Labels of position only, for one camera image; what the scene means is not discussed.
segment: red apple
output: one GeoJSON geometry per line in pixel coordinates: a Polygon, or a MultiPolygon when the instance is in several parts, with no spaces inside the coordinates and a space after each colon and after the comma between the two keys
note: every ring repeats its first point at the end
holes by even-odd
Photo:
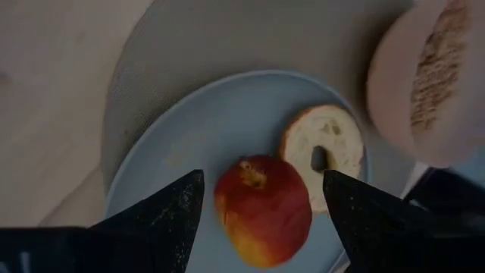
{"type": "Polygon", "coordinates": [[[279,158],[240,159],[218,181],[214,199],[224,230],[252,266],[288,261],[308,237],[308,191],[296,170],[279,158]]]}

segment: plate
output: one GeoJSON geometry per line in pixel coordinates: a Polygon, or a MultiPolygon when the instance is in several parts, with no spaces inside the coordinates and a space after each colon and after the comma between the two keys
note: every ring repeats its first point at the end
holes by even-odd
{"type": "MultiPolygon", "coordinates": [[[[241,261],[224,233],[214,208],[217,179],[242,155],[276,155],[288,123],[302,109],[321,104],[339,105],[354,113],[330,87],[289,71],[253,71],[202,87],[160,116],[130,150],[111,185],[106,216],[193,169],[202,169],[202,215],[186,272],[263,271],[241,261]]],[[[367,155],[362,164],[361,179],[368,181],[367,155]]],[[[326,272],[342,251],[330,217],[314,215],[300,251],[264,272],[326,272]]]]}

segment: bagel hole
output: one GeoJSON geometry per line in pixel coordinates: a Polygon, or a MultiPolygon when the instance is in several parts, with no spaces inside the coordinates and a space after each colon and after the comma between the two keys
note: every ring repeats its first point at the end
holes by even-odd
{"type": "Polygon", "coordinates": [[[313,147],[311,152],[311,169],[321,174],[328,169],[328,151],[322,146],[313,147]]]}

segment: plate rim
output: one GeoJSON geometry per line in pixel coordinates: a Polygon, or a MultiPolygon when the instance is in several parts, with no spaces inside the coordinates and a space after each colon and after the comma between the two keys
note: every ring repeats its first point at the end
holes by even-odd
{"type": "Polygon", "coordinates": [[[148,128],[142,133],[140,138],[131,146],[130,151],[125,155],[123,158],[123,161],[120,164],[120,167],[116,170],[116,174],[113,177],[113,180],[111,181],[110,187],[108,189],[108,194],[106,195],[106,200],[105,200],[105,210],[103,213],[103,219],[106,219],[110,217],[108,215],[108,211],[110,208],[111,201],[113,199],[114,191],[116,190],[116,187],[120,181],[120,177],[123,175],[125,169],[127,168],[128,164],[131,161],[131,158],[133,155],[136,153],[138,148],[145,142],[146,138],[148,135],[152,133],[152,131],[164,120],[164,116],[168,113],[171,113],[173,111],[176,111],[178,108],[182,107],[183,104],[187,103],[188,101],[192,100],[196,96],[200,96],[203,94],[205,91],[213,89],[216,86],[220,86],[222,84],[228,83],[233,80],[240,80],[245,77],[260,77],[260,76],[268,76],[268,75],[276,75],[276,76],[284,76],[284,77],[295,77],[301,80],[307,80],[321,89],[326,89],[330,91],[332,94],[334,94],[342,104],[346,107],[346,110],[350,112],[352,117],[355,119],[355,122],[357,124],[357,127],[361,133],[362,141],[364,142],[364,157],[365,157],[365,170],[366,170],[366,175],[364,177],[365,183],[369,183],[369,178],[372,177],[371,175],[371,159],[369,156],[368,152],[368,147],[365,145],[365,140],[363,138],[362,134],[362,120],[361,118],[356,114],[355,110],[353,109],[352,105],[340,94],[338,93],[334,88],[331,86],[328,86],[326,83],[323,83],[314,77],[308,76],[306,74],[303,74],[298,71],[290,71],[290,70],[278,70],[278,69],[269,69],[269,70],[255,70],[255,71],[246,71],[242,73],[236,73],[236,74],[231,74],[229,76],[222,77],[218,80],[212,81],[210,83],[205,84],[204,86],[201,86],[200,88],[196,89],[195,91],[191,92],[187,96],[184,96],[181,100],[178,102],[175,102],[167,111],[162,112],[155,121],[153,121],[148,128]]]}

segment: bagel slice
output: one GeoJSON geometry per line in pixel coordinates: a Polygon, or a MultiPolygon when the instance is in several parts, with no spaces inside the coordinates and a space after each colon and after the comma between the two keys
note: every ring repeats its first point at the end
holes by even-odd
{"type": "Polygon", "coordinates": [[[353,117],[335,105],[319,105],[301,112],[286,129],[280,156],[300,174],[308,189],[311,210],[327,212],[323,192],[323,171],[311,166],[315,147],[326,151],[327,169],[353,178],[361,171],[364,145],[353,117]]]}

